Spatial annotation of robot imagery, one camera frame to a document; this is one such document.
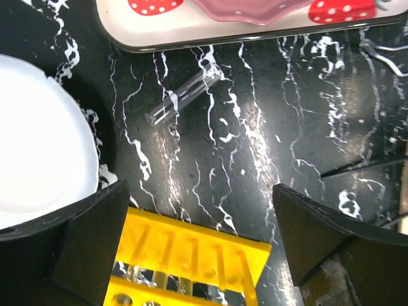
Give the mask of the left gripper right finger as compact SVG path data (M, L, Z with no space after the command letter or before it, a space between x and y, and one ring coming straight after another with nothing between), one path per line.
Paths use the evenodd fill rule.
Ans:
M407 235L358 221L284 185L273 205L305 305L407 305Z

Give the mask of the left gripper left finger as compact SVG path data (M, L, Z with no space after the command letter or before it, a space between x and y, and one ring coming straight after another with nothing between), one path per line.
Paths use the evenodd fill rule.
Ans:
M102 305L129 206L118 181L1 230L1 305Z

